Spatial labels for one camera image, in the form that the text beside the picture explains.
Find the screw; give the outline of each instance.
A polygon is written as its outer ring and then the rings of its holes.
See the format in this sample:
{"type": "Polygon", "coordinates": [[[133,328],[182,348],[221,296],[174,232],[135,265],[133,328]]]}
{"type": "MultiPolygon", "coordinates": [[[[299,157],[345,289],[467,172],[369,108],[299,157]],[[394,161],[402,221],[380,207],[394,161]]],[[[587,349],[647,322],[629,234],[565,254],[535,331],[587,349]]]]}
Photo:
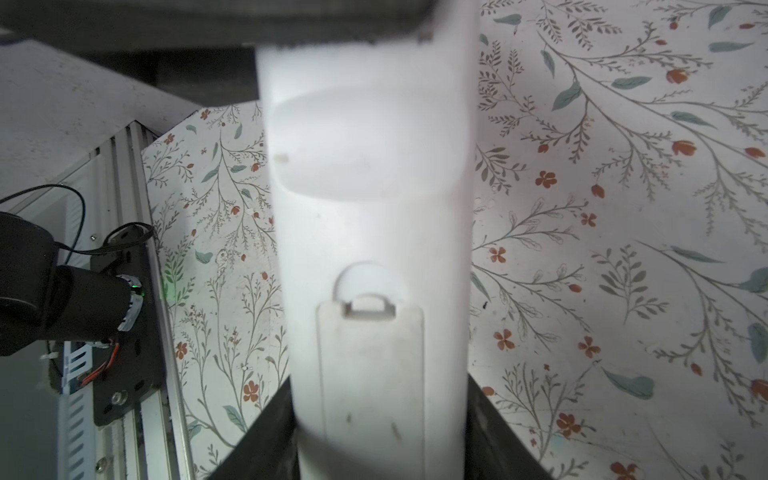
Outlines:
{"type": "Polygon", "coordinates": [[[115,392],[112,394],[112,405],[123,405],[128,400],[128,392],[115,392]]]}
{"type": "Polygon", "coordinates": [[[109,466],[109,460],[107,460],[107,457],[101,457],[100,459],[98,459],[98,462],[96,462],[96,473],[106,472],[108,466],[109,466]]]}

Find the flower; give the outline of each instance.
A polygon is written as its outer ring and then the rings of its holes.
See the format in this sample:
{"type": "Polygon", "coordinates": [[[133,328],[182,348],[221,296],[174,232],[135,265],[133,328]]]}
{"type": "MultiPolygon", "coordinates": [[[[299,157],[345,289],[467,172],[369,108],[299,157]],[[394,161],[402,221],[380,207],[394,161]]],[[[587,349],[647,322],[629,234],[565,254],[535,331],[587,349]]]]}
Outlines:
{"type": "Polygon", "coordinates": [[[576,418],[573,415],[565,415],[564,413],[560,414],[558,427],[565,438],[570,437],[571,433],[581,432],[581,425],[576,425],[576,418]]]}
{"type": "Polygon", "coordinates": [[[596,227],[597,224],[594,222],[594,219],[598,218],[595,214],[581,214],[581,224],[582,225],[589,225],[590,227],[596,227]]]}
{"type": "Polygon", "coordinates": [[[512,350],[515,348],[515,344],[507,340],[511,336],[512,332],[507,329],[504,329],[504,336],[502,336],[499,332],[494,332],[493,338],[498,340],[496,346],[498,346],[499,350],[512,350]]]}
{"type": "Polygon", "coordinates": [[[626,468],[619,462],[611,464],[611,471],[619,475],[616,480],[637,480],[633,475],[635,470],[637,470],[637,465],[634,463],[627,465],[626,468]]]}
{"type": "Polygon", "coordinates": [[[757,397],[763,397],[763,400],[768,402],[768,381],[766,380],[753,380],[750,387],[752,395],[757,397]]]}
{"type": "Polygon", "coordinates": [[[682,68],[675,68],[667,72],[667,81],[671,84],[681,84],[688,79],[688,73],[682,68]]]}
{"type": "Polygon", "coordinates": [[[678,140],[672,144],[672,151],[675,155],[683,154],[690,157],[696,152],[696,145],[692,141],[678,140]]]}
{"type": "Polygon", "coordinates": [[[744,151],[746,152],[747,155],[749,155],[752,158],[762,158],[766,156],[764,151],[755,147],[745,148],[744,151]]]}
{"type": "Polygon", "coordinates": [[[250,380],[245,386],[243,386],[243,401],[255,402],[259,399],[259,386],[250,380]]]}
{"type": "Polygon", "coordinates": [[[557,182],[558,182],[558,179],[554,177],[553,172],[547,173],[544,170],[538,173],[538,178],[536,179],[536,184],[537,185],[544,184],[544,188],[549,188],[552,185],[556,184],[557,182]]]}
{"type": "Polygon", "coordinates": [[[592,185],[592,194],[596,197],[605,198],[605,189],[598,184],[592,185]]]}
{"type": "Polygon", "coordinates": [[[502,255],[504,255],[505,253],[507,253],[507,249],[505,249],[504,247],[499,247],[498,250],[496,250],[495,248],[491,248],[491,254],[492,254],[491,261],[493,263],[496,263],[496,260],[498,260],[499,263],[506,262],[507,259],[502,257],[502,255]]]}
{"type": "Polygon", "coordinates": [[[187,344],[179,342],[178,345],[176,345],[176,358],[179,360],[182,360],[185,355],[189,353],[189,350],[187,350],[187,344]]]}
{"type": "Polygon", "coordinates": [[[578,349],[584,350],[584,354],[588,356],[589,358],[592,358],[595,353],[600,353],[600,347],[599,346],[592,346],[592,337],[586,336],[584,337],[584,341],[586,343],[579,342],[578,349]]]}

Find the table surface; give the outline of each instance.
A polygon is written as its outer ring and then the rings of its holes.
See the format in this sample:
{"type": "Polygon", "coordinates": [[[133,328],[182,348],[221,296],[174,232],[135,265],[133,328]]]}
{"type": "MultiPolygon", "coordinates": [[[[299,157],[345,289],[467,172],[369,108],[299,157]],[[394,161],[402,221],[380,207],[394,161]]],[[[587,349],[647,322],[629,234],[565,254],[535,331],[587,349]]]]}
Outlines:
{"type": "MultiPolygon", "coordinates": [[[[768,4],[478,7],[470,373],[555,478],[765,478],[768,4]]],[[[264,141],[144,152],[200,478],[289,373],[264,141]]]]}

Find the teal leaf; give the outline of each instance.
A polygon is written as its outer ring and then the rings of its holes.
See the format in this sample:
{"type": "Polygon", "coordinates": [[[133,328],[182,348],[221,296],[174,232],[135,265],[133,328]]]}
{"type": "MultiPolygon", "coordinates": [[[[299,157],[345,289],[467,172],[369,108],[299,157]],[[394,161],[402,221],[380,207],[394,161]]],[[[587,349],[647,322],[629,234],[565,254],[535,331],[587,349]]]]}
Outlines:
{"type": "Polygon", "coordinates": [[[213,258],[214,253],[208,252],[208,253],[200,253],[197,250],[195,250],[194,257],[197,258],[197,261],[200,263],[208,263],[210,262],[210,259],[213,258]]]}
{"type": "Polygon", "coordinates": [[[652,80],[651,77],[617,78],[611,84],[611,87],[618,88],[620,90],[631,90],[632,88],[645,85],[651,80],[652,80]]]}
{"type": "Polygon", "coordinates": [[[741,50],[744,47],[749,47],[750,45],[752,45],[752,43],[735,43],[732,41],[716,41],[714,43],[710,43],[710,51],[712,53],[720,53],[722,51],[741,50]]]}
{"type": "Polygon", "coordinates": [[[518,13],[507,15],[506,17],[494,18],[496,23],[505,23],[507,25],[520,25],[521,16],[518,13]]]}
{"type": "Polygon", "coordinates": [[[710,24],[707,28],[712,28],[712,25],[722,22],[723,18],[728,15],[728,12],[730,12],[730,7],[725,5],[718,5],[710,10],[710,24]]]}
{"type": "Polygon", "coordinates": [[[552,110],[560,110],[567,107],[572,101],[576,100],[581,95],[581,85],[578,81],[574,80],[574,83],[568,87],[567,90],[563,90],[558,94],[552,105],[552,110]]]}
{"type": "Polygon", "coordinates": [[[552,72],[552,78],[554,78],[554,60],[552,60],[552,55],[548,51],[542,50],[541,56],[544,57],[544,65],[547,65],[549,71],[552,72]]]}
{"type": "Polygon", "coordinates": [[[207,174],[205,174],[205,177],[203,177],[203,183],[207,182],[213,177],[216,177],[218,174],[219,174],[219,167],[216,167],[210,172],[208,172],[207,174]]]}
{"type": "Polygon", "coordinates": [[[686,121],[689,124],[704,125],[706,127],[715,128],[714,125],[708,124],[706,121],[698,118],[696,115],[686,111],[673,111],[671,117],[677,121],[686,121]]]}
{"type": "Polygon", "coordinates": [[[752,293],[765,293],[768,291],[768,266],[753,271],[750,279],[739,283],[738,287],[752,293]]]}
{"type": "Polygon", "coordinates": [[[245,422],[243,421],[243,417],[240,416],[240,412],[238,412],[232,405],[225,405],[224,409],[227,411],[227,418],[230,422],[235,424],[238,429],[245,432],[245,422]]]}
{"type": "Polygon", "coordinates": [[[694,252],[693,250],[685,250],[684,248],[676,247],[674,245],[670,246],[670,249],[681,257],[686,257],[688,260],[696,260],[697,262],[705,263],[722,263],[719,260],[706,257],[701,253],[694,252]]]}
{"type": "Polygon", "coordinates": [[[485,298],[490,300],[491,296],[488,295],[488,291],[485,289],[485,286],[482,284],[478,276],[475,275],[475,272],[471,272],[469,275],[470,275],[470,278],[472,278],[472,284],[475,285],[478,290],[480,290],[480,293],[485,295],[485,298]]]}
{"type": "Polygon", "coordinates": [[[203,429],[203,426],[197,422],[193,422],[187,425],[187,437],[189,438],[189,440],[191,440],[192,437],[200,433],[202,429],[203,429]]]}
{"type": "Polygon", "coordinates": [[[608,372],[603,369],[605,376],[622,392],[638,397],[640,400],[648,400],[654,396],[654,381],[646,376],[636,376],[633,379],[608,372]]]}
{"type": "Polygon", "coordinates": [[[752,356],[758,363],[766,361],[768,356],[768,330],[762,323],[753,323],[746,328],[750,334],[750,347],[752,347],[752,356]]]}

